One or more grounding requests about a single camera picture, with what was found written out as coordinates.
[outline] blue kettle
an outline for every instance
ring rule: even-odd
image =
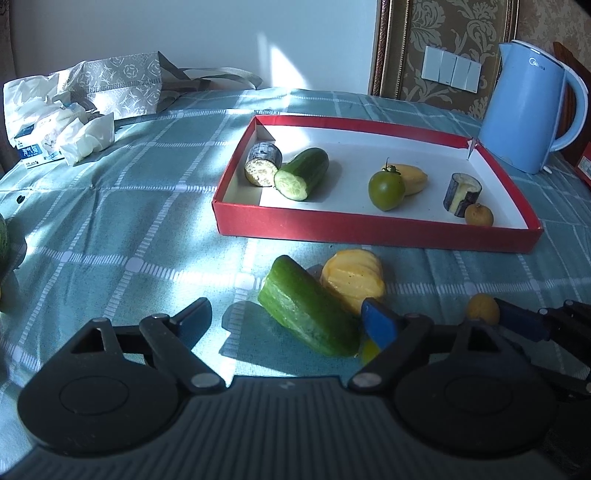
[[[478,138],[504,162],[538,173],[550,152],[580,134],[587,118],[587,87],[573,69],[538,47],[513,40],[499,49],[502,72]],[[569,130],[556,138],[566,83],[574,90],[576,114]]]

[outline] kettle handle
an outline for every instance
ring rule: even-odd
[[[589,91],[587,90],[587,86],[585,85],[584,81],[582,81],[581,77],[579,77],[579,75],[577,75],[568,65],[562,63],[562,66],[566,71],[566,81],[574,90],[574,96],[577,100],[577,109],[573,124],[562,137],[554,140],[550,146],[551,152],[562,150],[567,145],[570,145],[579,136],[583,126],[585,125],[585,120],[587,120],[587,109],[589,108]]]

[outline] red package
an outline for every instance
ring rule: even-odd
[[[587,144],[583,156],[574,170],[581,180],[583,180],[591,189],[591,143]]]

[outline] yellow potato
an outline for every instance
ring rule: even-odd
[[[320,283],[358,316],[366,298],[380,299],[386,293],[378,257],[361,249],[337,252],[324,265]]]
[[[486,293],[477,293],[466,306],[467,320],[481,319],[488,325],[497,325],[501,319],[501,311],[495,299]]]
[[[413,167],[412,165],[405,165],[403,163],[389,163],[388,166],[390,165],[396,167],[396,170],[398,170],[400,175],[402,175],[404,186],[406,188],[404,192],[405,197],[414,195],[426,187],[428,176],[420,168]]]

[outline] white wall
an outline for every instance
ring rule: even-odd
[[[266,86],[367,93],[376,0],[16,0],[19,76],[160,50],[178,67],[232,66]]]

